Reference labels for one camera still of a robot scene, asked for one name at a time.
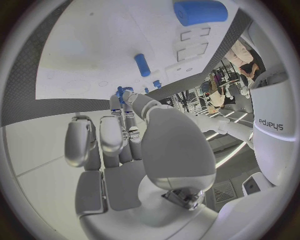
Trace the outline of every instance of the vent grille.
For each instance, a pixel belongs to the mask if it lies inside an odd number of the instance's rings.
[[[237,198],[234,187],[230,181],[224,181],[213,185],[215,203],[229,202]]]

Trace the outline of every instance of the blue object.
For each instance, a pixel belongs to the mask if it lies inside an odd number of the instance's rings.
[[[162,84],[159,80],[156,80],[153,82],[154,87],[161,89],[162,88]]]
[[[224,22],[228,18],[224,4],[212,0],[175,2],[174,11],[183,26]]]
[[[148,67],[147,61],[144,54],[138,54],[134,57],[134,60],[138,66],[139,72],[142,77],[147,77],[150,75],[151,71]]]
[[[121,104],[125,104],[123,100],[123,93],[125,90],[130,90],[132,92],[134,91],[134,89],[131,86],[127,86],[127,87],[118,86],[115,94],[119,98]]]

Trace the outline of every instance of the person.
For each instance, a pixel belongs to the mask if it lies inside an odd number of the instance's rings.
[[[225,58],[239,68],[241,79],[246,86],[248,86],[248,78],[255,81],[261,74],[253,56],[239,40],[226,53]]]
[[[221,88],[221,94],[220,94],[215,79],[211,73],[209,74],[209,77],[210,77],[210,82],[209,82],[210,102],[215,107],[223,107],[225,101],[224,89],[223,87]]]

